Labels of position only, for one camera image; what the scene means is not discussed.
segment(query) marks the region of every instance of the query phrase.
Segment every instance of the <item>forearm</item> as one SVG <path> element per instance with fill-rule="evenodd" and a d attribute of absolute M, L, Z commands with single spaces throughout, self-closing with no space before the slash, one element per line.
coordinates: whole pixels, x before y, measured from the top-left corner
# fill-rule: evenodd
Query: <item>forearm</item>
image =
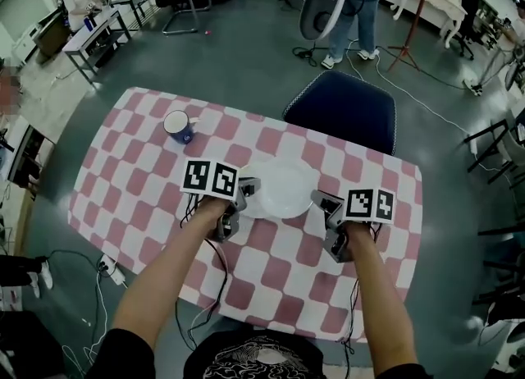
<path fill-rule="evenodd" d="M 133 281 L 116 310 L 114 328 L 142 337 L 152 348 L 173 311 L 180 288 L 210 225 L 196 214 Z"/>
<path fill-rule="evenodd" d="M 376 376 L 400 364 L 416 363 L 412 322 L 375 243 L 366 232 L 351 241 L 350 249 Z"/>

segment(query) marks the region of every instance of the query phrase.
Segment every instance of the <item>floor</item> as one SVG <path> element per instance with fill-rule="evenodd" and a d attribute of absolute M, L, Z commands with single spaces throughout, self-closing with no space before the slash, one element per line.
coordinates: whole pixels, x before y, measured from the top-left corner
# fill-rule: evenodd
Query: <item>floor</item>
<path fill-rule="evenodd" d="M 321 71 L 292 54 L 295 46 L 309 47 L 298 31 L 299 13 L 275 0 L 232 0 L 214 7 L 202 17 L 203 28 L 210 31 L 208 35 L 166 38 L 160 29 L 167 18 L 168 11 L 161 10 L 142 31 L 135 33 L 131 44 L 103 68 L 97 88 L 87 89 L 72 112 L 41 180 L 27 238 L 28 255 L 49 255 L 54 249 L 66 249 L 83 253 L 91 261 L 100 256 L 95 247 L 67 225 L 66 209 L 91 139 L 127 88 L 140 86 L 182 94 L 280 118 L 285 105 Z M 405 12 L 399 21 L 393 21 L 389 7 L 380 5 L 377 43 L 383 47 L 403 44 L 410 19 Z M 177 24 L 184 23 L 189 23 L 186 16 Z M 356 33 L 354 27 L 351 37 L 357 38 Z M 326 41 L 318 46 L 326 47 Z M 418 30 L 411 52 L 424 70 L 458 86 L 465 64 L 470 65 L 455 50 L 445 50 L 437 32 L 426 25 Z M 324 54 L 325 51 L 316 51 L 314 57 L 321 61 Z M 483 320 L 480 313 L 471 310 L 471 302 L 483 278 L 486 241 L 477 237 L 477 231 L 514 221 L 507 180 L 500 178 L 487 186 L 488 172 L 478 168 L 468 174 L 466 168 L 473 156 L 468 146 L 461 143 L 462 131 L 381 79 L 373 63 L 359 62 L 354 54 L 352 57 L 366 80 L 395 98 L 396 156 L 419 165 L 422 171 L 422 247 L 406 300 L 419 360 L 438 379 L 482 378 L 494 362 L 505 334 L 478 344 Z M 379 69 L 385 75 L 391 61 L 381 51 Z M 352 73 L 347 61 L 337 69 Z M 500 117 L 509 107 L 498 91 L 497 80 L 487 86 L 482 97 L 475 98 L 468 91 L 447 87 L 402 63 L 387 76 L 469 132 L 487 126 L 491 118 Z M 87 85 L 71 82 L 68 91 L 78 94 L 86 88 Z M 41 300 L 26 293 L 25 307 L 35 311 L 56 339 L 75 351 L 86 368 L 82 347 L 91 342 L 94 326 L 95 272 L 81 256 L 71 253 L 55 253 L 50 263 L 55 287 L 43 290 Z M 131 282 L 133 275 L 126 275 Z M 111 322 L 124 288 L 104 280 L 102 291 Z M 186 328 L 197 313 L 196 307 L 181 302 L 181 321 Z M 102 309 L 98 310 L 98 317 L 103 319 Z M 490 338 L 501 327 L 486 329 L 484 334 Z M 102 331 L 99 322 L 97 336 Z M 341 345 L 318 344 L 327 363 L 344 364 Z M 169 320 L 157 348 L 157 377 L 182 377 L 188 353 L 173 319 Z M 355 345 L 351 363 L 370 366 L 366 345 Z M 78 376 L 71 363 L 67 362 L 67 368 Z"/>

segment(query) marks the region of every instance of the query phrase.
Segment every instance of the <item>hand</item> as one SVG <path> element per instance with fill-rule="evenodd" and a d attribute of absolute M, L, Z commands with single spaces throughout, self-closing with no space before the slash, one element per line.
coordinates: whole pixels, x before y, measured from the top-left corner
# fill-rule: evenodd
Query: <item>hand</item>
<path fill-rule="evenodd" d="M 365 223 L 357 223 L 356 221 L 347 221 L 345 223 L 345 231 L 348 236 L 348 245 L 360 242 L 373 242 L 370 234 L 370 227 Z"/>
<path fill-rule="evenodd" d="M 226 201 L 225 199 L 206 197 L 197 207 L 195 216 L 199 215 L 205 217 L 209 221 L 215 222 L 224 214 L 229 205 L 230 201 Z"/>

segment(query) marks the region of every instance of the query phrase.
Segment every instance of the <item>blue mug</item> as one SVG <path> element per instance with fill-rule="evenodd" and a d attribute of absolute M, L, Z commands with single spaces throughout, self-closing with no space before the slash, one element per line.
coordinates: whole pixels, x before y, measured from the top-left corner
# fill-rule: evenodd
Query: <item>blue mug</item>
<path fill-rule="evenodd" d="M 198 118 L 189 118 L 184 111 L 173 111 L 164 118 L 164 130 L 180 144 L 187 144 L 194 138 L 193 124 Z"/>

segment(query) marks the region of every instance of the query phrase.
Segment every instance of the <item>checkered tablecloth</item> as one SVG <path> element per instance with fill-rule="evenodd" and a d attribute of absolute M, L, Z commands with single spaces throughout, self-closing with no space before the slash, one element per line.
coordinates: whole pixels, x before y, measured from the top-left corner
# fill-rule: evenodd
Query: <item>checkered tablecloth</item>
<path fill-rule="evenodd" d="M 200 117 L 194 140 L 182 146 L 162 127 L 168 112 Z M 95 135 L 71 196 L 69 223 L 124 267 L 139 273 L 167 242 L 176 240 L 187 197 L 179 191 L 187 157 L 238 167 L 273 156 L 300 158 L 320 172 L 319 189 L 382 186 L 397 193 L 393 226 L 377 246 L 404 299 L 410 287 L 422 227 L 419 169 L 398 158 L 304 128 L 146 89 L 128 89 Z M 289 219 L 241 216 L 240 232 L 222 245 L 228 282 L 219 313 L 273 330 L 341 340 L 349 334 L 353 263 L 335 263 L 322 249 L 322 211 L 312 206 Z M 203 244 L 180 292 L 205 308 L 224 277 Z M 352 338 L 365 341 L 357 302 Z"/>

